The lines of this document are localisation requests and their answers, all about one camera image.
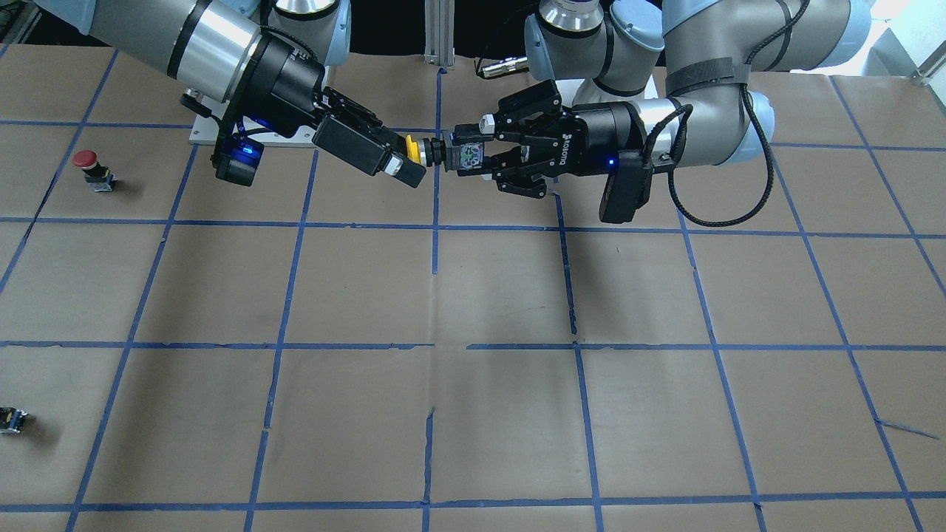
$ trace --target dark background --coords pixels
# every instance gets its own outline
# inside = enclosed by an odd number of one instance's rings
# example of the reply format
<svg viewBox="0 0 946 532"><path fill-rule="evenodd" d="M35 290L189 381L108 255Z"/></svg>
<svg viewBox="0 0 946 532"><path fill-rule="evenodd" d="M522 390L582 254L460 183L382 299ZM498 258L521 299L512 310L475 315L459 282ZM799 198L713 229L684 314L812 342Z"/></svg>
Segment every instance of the dark background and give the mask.
<svg viewBox="0 0 946 532"><path fill-rule="evenodd" d="M648 0L658 7L663 0ZM370 55L424 53L424 0L351 0L352 51ZM614 0L602 0L605 9ZM524 55L522 27L535 0L457 0L456 53L479 57L489 45L490 59ZM44 16L30 44L103 45L52 15Z"/></svg>

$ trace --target small electronic component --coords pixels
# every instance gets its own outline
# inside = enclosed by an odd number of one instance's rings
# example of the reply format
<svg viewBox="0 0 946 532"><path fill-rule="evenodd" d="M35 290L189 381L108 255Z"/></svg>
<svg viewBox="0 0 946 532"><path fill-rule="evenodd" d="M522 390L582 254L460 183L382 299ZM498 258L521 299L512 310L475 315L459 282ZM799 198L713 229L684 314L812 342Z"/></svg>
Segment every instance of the small electronic component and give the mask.
<svg viewBox="0 0 946 532"><path fill-rule="evenodd" d="M91 150L80 151L72 158L72 164L85 173L85 182L95 192L111 192L115 176L108 167L98 162L98 155Z"/></svg>
<svg viewBox="0 0 946 532"><path fill-rule="evenodd" d="M19 408L0 406L0 434L19 434L27 417Z"/></svg>

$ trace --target light blue joint cap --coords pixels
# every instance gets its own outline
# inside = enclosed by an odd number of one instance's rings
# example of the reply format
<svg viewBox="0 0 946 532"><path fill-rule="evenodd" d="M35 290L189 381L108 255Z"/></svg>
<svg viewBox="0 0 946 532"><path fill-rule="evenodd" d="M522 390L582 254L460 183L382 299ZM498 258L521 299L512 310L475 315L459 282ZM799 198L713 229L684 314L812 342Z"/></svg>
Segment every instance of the light blue joint cap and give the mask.
<svg viewBox="0 0 946 532"><path fill-rule="evenodd" d="M772 104L769 103L766 95L755 91L751 91L749 94L752 95L752 109L755 110L756 117L762 124L765 137L771 141L772 134L775 133L775 110L772 109ZM758 157L760 153L762 153L762 142L759 141L756 129L752 127L750 122L749 127L745 130L745 135L743 135L743 141L739 143L739 148L736 148L736 151L726 161L720 163L720 166L751 161Z"/></svg>
<svg viewBox="0 0 946 532"><path fill-rule="evenodd" d="M723 0L667 0L663 3L663 36L703 9Z"/></svg>
<svg viewBox="0 0 946 532"><path fill-rule="evenodd" d="M554 80L555 71L552 69L552 58L549 57L549 47L542 35L535 15L529 15L525 27L526 57L529 58L529 71L538 81Z"/></svg>
<svg viewBox="0 0 946 532"><path fill-rule="evenodd" d="M352 43L352 5L350 0L339 0L339 16L335 19L332 42L325 52L325 65L338 66L348 60Z"/></svg>
<svg viewBox="0 0 946 532"><path fill-rule="evenodd" d="M256 12L256 8L259 7L259 0L221 0L227 6L230 6L236 11L239 11L239 14L249 17Z"/></svg>
<svg viewBox="0 0 946 532"><path fill-rule="evenodd" d="M870 7L864 0L850 0L850 15L848 16L848 26L844 28L841 34L841 40L837 42L832 53L828 54L817 67L837 66L850 61L857 52L861 51L864 42L867 41L867 35L870 33Z"/></svg>
<svg viewBox="0 0 946 532"><path fill-rule="evenodd" d="M36 0L36 4L88 35L96 14L96 0Z"/></svg>
<svg viewBox="0 0 946 532"><path fill-rule="evenodd" d="M614 26L637 44L652 52L663 49L663 21L660 9L647 0L617 0L611 5Z"/></svg>

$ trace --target robotiq logo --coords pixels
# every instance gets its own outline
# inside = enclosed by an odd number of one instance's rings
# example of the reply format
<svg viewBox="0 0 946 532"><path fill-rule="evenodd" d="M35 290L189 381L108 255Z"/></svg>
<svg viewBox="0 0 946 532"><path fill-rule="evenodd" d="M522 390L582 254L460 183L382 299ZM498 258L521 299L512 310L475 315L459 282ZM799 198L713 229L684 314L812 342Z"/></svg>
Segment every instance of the robotiq logo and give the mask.
<svg viewBox="0 0 946 532"><path fill-rule="evenodd" d="M562 134L562 158L558 161L558 166L563 167L569 161L569 148L571 148L571 135Z"/></svg>

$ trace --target red button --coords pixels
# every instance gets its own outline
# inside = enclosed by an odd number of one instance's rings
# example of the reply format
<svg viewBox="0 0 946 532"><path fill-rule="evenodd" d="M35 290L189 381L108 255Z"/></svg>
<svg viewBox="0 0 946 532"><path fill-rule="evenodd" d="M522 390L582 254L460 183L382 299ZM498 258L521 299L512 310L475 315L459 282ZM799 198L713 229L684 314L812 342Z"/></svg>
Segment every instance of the red button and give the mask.
<svg viewBox="0 0 946 532"><path fill-rule="evenodd" d="M79 168L91 168L96 165L97 161L98 155L91 150L80 151L72 157L72 164Z"/></svg>

